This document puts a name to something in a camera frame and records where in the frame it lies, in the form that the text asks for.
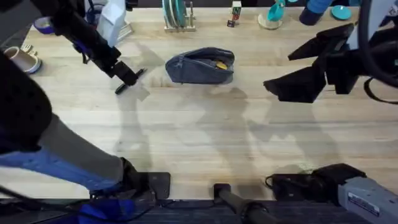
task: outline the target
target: yellow object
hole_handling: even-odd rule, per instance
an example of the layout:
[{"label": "yellow object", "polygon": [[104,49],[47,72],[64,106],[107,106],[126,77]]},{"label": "yellow object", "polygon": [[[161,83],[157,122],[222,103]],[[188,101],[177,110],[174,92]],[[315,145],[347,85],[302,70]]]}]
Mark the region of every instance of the yellow object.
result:
[{"label": "yellow object", "polygon": [[224,64],[223,62],[216,62],[216,66],[217,68],[223,69],[223,70],[227,70],[228,66],[226,66],[226,64]]}]

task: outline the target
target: teal bowl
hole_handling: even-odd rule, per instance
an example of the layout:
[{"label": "teal bowl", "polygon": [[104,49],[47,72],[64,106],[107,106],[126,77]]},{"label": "teal bowl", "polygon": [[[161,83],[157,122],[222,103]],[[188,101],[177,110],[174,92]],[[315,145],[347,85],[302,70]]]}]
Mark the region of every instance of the teal bowl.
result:
[{"label": "teal bowl", "polygon": [[284,16],[284,8],[279,6],[279,3],[275,3],[268,12],[267,19],[269,21],[277,22]]}]

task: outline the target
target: white mug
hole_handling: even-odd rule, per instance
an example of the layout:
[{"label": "white mug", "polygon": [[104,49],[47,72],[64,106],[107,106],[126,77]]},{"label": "white mug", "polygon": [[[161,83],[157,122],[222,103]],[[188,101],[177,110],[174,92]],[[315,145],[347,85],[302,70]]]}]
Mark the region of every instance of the white mug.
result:
[{"label": "white mug", "polygon": [[25,73],[31,74],[40,68],[40,59],[24,52],[19,47],[10,47],[4,51],[4,54]]}]

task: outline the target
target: wooden tabletop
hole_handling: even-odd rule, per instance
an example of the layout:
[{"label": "wooden tabletop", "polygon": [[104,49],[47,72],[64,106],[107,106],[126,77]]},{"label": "wooden tabletop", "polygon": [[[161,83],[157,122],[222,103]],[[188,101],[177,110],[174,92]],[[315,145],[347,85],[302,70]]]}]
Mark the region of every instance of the wooden tabletop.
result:
[{"label": "wooden tabletop", "polygon": [[[350,95],[328,86],[314,104],[278,102],[262,85],[310,65],[313,59],[290,62],[287,56],[318,31],[347,22],[327,12],[316,26],[305,26],[298,21],[302,8],[288,8],[284,25],[269,31],[257,24],[266,10],[244,8],[239,25],[229,28],[229,8],[197,8],[197,31],[179,34],[164,32],[161,9],[129,12],[135,33],[117,48],[131,68],[148,72],[120,96],[114,94],[120,80],[93,63],[83,65],[63,37],[32,29],[26,43],[44,61],[32,78],[72,130],[137,170],[170,172],[171,198],[210,198],[214,183],[228,182],[243,197],[270,199],[265,176],[338,162],[398,193],[398,107],[370,100],[364,79]],[[165,62],[200,47],[234,52],[232,83],[171,81]],[[398,100],[396,90],[378,82],[372,88]],[[0,184],[33,197],[88,197],[82,186],[24,170],[1,169],[0,177]]]}]

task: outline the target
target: small box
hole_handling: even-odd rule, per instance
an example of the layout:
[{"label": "small box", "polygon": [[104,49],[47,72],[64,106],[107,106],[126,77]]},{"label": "small box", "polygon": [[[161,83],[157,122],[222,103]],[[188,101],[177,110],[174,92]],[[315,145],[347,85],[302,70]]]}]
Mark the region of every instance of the small box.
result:
[{"label": "small box", "polygon": [[228,27],[235,27],[235,22],[236,21],[228,21],[227,26]]},{"label": "small box", "polygon": [[242,2],[241,1],[233,1],[232,2],[232,20],[236,21],[239,19],[241,15]]}]

